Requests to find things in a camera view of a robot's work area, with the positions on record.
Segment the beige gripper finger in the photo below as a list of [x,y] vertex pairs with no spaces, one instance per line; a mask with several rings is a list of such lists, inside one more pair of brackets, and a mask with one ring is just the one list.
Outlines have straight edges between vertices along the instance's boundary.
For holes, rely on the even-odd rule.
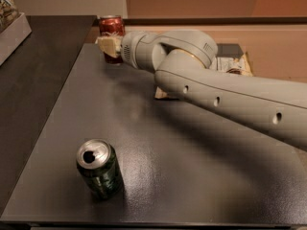
[[108,56],[118,58],[121,56],[121,36],[99,36],[97,44]]

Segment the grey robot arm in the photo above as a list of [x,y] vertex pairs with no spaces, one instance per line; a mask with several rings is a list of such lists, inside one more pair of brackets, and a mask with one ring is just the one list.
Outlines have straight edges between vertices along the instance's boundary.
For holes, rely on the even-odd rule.
[[167,94],[300,149],[307,148],[307,85],[248,77],[210,68],[218,53],[196,30],[134,31],[97,39],[100,49],[152,73]]

